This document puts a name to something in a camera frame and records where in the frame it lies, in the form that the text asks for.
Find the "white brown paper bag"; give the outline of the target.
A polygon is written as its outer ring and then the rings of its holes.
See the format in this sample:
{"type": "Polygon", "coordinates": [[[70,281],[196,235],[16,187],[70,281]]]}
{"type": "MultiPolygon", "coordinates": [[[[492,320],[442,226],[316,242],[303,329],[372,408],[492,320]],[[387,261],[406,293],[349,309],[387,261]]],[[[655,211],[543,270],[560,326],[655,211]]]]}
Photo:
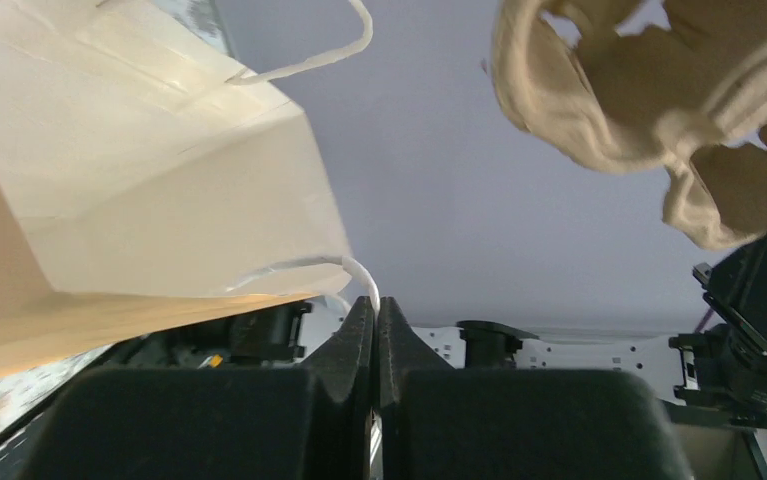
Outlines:
{"type": "Polygon", "coordinates": [[[304,110],[149,1],[0,1],[0,377],[339,293],[355,276],[304,110]]]}

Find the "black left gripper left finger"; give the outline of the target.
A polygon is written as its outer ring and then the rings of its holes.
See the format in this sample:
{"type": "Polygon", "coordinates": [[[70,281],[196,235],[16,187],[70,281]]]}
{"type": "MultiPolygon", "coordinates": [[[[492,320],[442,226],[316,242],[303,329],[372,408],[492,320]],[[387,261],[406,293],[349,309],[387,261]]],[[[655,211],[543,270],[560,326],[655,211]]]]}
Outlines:
{"type": "Polygon", "coordinates": [[[365,479],[376,312],[290,368],[100,368],[46,414],[25,479],[365,479]]]}

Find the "brown pulp cup carrier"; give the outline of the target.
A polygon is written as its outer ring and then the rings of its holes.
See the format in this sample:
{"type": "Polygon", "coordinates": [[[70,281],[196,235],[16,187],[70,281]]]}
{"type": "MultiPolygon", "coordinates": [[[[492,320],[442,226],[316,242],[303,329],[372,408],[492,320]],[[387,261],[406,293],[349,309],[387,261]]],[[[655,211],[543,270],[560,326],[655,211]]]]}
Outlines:
{"type": "Polygon", "coordinates": [[[500,109],[576,164],[663,168],[663,221],[707,250],[767,233],[767,1],[504,1],[490,74],[500,109]]]}

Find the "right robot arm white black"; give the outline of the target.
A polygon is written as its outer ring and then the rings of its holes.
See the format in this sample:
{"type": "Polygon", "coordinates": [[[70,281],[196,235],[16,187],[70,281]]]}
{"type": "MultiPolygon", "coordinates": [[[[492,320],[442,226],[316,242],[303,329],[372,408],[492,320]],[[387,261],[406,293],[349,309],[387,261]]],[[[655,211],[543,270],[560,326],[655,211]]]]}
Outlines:
{"type": "Polygon", "coordinates": [[[627,371],[685,423],[767,429],[767,234],[693,270],[718,324],[690,333],[610,343],[542,339],[487,321],[418,328],[450,365],[627,371]]]}

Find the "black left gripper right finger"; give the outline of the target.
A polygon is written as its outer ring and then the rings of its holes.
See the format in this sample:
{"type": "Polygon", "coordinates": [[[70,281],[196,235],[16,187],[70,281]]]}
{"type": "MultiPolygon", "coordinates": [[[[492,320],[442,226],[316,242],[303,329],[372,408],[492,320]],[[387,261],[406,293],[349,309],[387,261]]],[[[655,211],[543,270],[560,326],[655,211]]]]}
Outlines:
{"type": "Polygon", "coordinates": [[[687,479],[662,404],[605,370],[456,369],[391,297],[377,318],[387,479],[687,479]]]}

